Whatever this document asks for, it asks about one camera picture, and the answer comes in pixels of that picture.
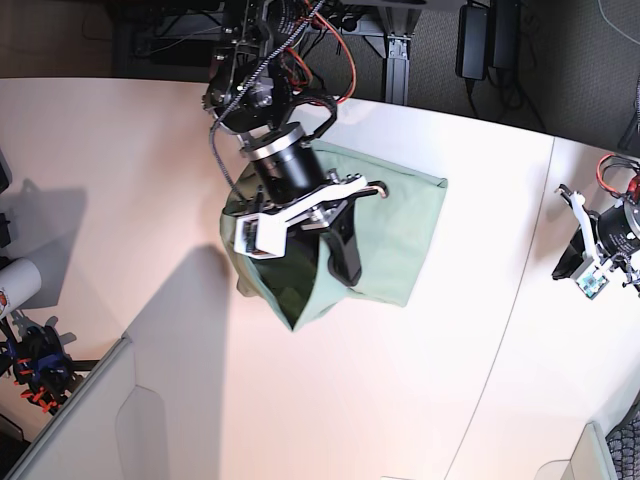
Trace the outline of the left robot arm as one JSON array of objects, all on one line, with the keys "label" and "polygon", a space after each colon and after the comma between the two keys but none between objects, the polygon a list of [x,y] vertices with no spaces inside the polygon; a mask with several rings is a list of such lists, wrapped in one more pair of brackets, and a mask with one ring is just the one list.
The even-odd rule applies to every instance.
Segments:
[{"label": "left robot arm", "polygon": [[[624,190],[605,181],[605,174],[617,169],[633,173]],[[599,294],[617,270],[624,275],[623,287],[639,287],[639,270],[632,264],[633,256],[639,253],[639,162],[607,154],[596,166],[596,182],[614,199],[602,213],[588,209],[580,192],[564,184],[557,189],[578,228],[552,272],[553,280],[572,280],[589,299]]]}]

